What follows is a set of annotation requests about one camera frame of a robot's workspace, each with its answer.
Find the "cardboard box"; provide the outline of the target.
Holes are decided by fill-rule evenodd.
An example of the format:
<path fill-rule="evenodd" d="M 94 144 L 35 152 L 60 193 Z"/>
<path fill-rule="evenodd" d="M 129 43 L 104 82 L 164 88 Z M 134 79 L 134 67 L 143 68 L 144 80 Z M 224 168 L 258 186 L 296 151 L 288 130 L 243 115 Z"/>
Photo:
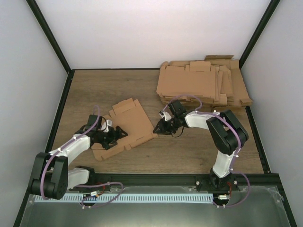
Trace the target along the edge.
<path fill-rule="evenodd" d="M 112 126 L 119 126 L 128 135 L 117 140 L 117 145 L 105 150 L 101 144 L 95 143 L 91 149 L 96 160 L 102 161 L 124 150 L 130 150 L 158 135 L 153 133 L 154 127 L 145 113 L 139 100 L 132 98 L 123 100 L 112 106 L 105 119 L 112 121 Z"/>

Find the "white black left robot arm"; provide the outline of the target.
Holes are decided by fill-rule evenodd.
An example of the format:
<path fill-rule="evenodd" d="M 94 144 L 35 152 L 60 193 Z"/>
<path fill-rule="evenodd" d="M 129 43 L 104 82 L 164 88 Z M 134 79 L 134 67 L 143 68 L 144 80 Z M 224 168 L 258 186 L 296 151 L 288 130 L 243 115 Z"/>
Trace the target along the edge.
<path fill-rule="evenodd" d="M 82 187 L 92 191 L 97 180 L 91 167 L 77 166 L 69 170 L 71 162 L 82 152 L 99 144 L 105 150 L 117 145 L 128 134 L 120 126 L 112 127 L 112 121 L 91 114 L 87 124 L 80 127 L 71 139 L 59 148 L 36 155 L 27 190 L 43 199 L 61 199 L 67 190 Z"/>

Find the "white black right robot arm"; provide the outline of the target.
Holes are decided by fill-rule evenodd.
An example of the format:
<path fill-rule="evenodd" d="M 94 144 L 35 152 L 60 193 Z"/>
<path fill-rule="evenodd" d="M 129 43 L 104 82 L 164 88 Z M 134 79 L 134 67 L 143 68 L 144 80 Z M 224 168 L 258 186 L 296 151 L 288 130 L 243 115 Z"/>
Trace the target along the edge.
<path fill-rule="evenodd" d="M 179 100 L 171 101 L 167 107 L 171 113 L 165 109 L 159 112 L 161 119 L 153 133 L 173 136 L 179 128 L 209 130 L 218 149 L 215 164 L 210 170 L 210 184 L 213 189 L 222 190 L 231 176 L 234 160 L 249 139 L 246 129 L 229 109 L 212 113 L 188 111 Z"/>

